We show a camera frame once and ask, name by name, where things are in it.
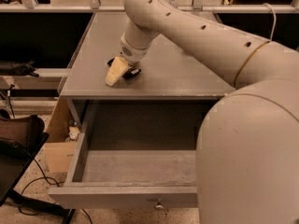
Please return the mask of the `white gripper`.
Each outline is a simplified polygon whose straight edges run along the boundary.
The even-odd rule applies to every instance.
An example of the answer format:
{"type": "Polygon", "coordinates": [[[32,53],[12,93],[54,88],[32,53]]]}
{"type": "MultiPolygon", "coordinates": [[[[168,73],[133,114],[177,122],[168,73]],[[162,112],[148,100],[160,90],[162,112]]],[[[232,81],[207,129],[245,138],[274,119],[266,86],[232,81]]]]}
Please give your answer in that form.
{"type": "Polygon", "coordinates": [[[136,49],[129,45],[125,40],[121,41],[120,54],[110,63],[105,82],[108,86],[114,86],[120,78],[128,71],[129,63],[137,63],[146,55],[145,49],[136,49]]]}

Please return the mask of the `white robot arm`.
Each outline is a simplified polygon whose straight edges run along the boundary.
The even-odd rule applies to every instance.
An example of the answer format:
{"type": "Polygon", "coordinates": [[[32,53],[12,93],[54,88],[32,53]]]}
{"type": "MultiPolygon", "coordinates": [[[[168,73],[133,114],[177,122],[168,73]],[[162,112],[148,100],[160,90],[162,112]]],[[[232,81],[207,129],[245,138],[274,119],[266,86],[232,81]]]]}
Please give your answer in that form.
{"type": "Polygon", "coordinates": [[[178,9],[124,0],[114,85],[164,35],[234,87],[207,113],[196,149],[200,224],[298,224],[299,52],[178,9]]]}

